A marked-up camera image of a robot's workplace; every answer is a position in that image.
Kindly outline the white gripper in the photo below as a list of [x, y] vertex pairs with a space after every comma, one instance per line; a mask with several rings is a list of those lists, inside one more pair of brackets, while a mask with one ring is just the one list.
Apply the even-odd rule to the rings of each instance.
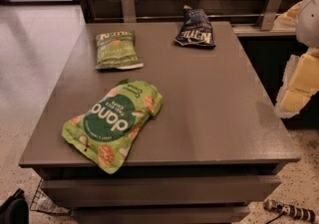
[[281, 118], [292, 118], [319, 92], [319, 50], [316, 49], [319, 48], [319, 0], [294, 4], [274, 24], [296, 26], [297, 41], [309, 47], [301, 56], [290, 56], [276, 98], [275, 113]]

